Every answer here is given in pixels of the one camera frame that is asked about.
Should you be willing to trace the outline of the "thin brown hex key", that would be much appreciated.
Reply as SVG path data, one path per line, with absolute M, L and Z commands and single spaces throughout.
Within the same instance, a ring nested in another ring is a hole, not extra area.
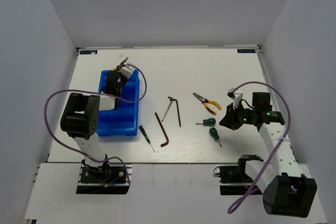
M 173 103 L 173 100 L 174 100 L 172 97 L 168 97 L 168 99 L 169 99 L 169 104 L 168 104 L 168 106 L 167 106 L 166 111 L 165 111 L 164 114 L 163 114 L 163 117 L 162 117 L 162 119 L 161 119 L 161 122 L 163 122 L 164 119 L 166 118 L 166 115 L 167 115 L 167 113 L 168 113 L 168 111 L 169 111 L 169 109 L 170 109 L 170 107 L 171 107 L 171 105 L 172 105 L 172 103 Z

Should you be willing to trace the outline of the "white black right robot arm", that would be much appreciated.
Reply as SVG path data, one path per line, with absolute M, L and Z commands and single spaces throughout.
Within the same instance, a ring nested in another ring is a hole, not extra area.
M 269 215 L 306 218 L 309 215 L 317 184 L 300 169 L 289 141 L 283 116 L 273 111 L 270 93 L 254 92 L 251 108 L 242 105 L 243 94 L 234 89 L 228 92 L 233 102 L 227 106 L 220 125 L 237 130 L 244 124 L 253 125 L 264 141 L 269 157 L 243 154 L 235 166 L 220 167 L 222 183 L 251 182 L 262 192 L 265 212 Z

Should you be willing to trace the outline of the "long brown ball-end hex key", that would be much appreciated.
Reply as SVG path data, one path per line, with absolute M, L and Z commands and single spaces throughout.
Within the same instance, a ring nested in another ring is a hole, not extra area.
M 180 117 L 180 109 L 179 109 L 179 103 L 178 100 L 173 98 L 173 97 L 168 97 L 170 100 L 170 105 L 175 102 L 176 103 L 176 109 L 177 109 L 177 116 L 178 116 L 178 122 L 179 122 L 179 127 L 181 127 L 181 117 Z

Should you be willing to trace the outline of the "yellow bent-nose pliers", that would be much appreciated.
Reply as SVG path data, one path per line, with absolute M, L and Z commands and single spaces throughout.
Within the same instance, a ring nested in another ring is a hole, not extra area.
M 127 64 L 127 60 L 128 57 L 122 60 L 120 64 L 118 64 L 115 68 L 112 69 L 112 71 L 120 71 Z

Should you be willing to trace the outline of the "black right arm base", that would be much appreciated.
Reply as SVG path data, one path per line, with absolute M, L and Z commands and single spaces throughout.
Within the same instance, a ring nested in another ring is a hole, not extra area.
M 247 161 L 264 160 L 257 155 L 242 155 L 234 165 L 214 168 L 213 173 L 219 178 L 221 196 L 243 196 L 250 188 L 253 180 L 245 173 Z

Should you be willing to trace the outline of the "yellow black long-nose pliers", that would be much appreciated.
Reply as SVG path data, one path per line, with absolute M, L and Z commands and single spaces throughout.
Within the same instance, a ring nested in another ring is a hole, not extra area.
M 213 105 L 216 108 L 218 108 L 219 110 L 222 109 L 222 107 L 215 101 L 209 100 L 207 98 L 204 98 L 203 96 L 197 94 L 197 93 L 193 93 L 193 96 L 196 97 L 199 101 L 201 101 L 201 103 L 203 104 L 203 106 L 205 107 L 205 109 L 212 115 L 217 115 L 217 112 L 215 112 L 214 110 L 212 110 L 208 105 Z

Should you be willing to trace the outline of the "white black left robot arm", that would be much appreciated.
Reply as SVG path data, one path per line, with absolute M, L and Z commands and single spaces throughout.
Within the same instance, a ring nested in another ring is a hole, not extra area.
M 61 130 L 66 132 L 77 143 L 86 157 L 82 162 L 93 170 L 93 176 L 101 182 L 110 178 L 111 168 L 103 162 L 107 156 L 103 153 L 95 138 L 99 111 L 116 109 L 119 97 L 128 78 L 118 71 L 109 71 L 106 75 L 106 85 L 100 89 L 102 95 L 83 95 L 71 93 L 63 115 Z

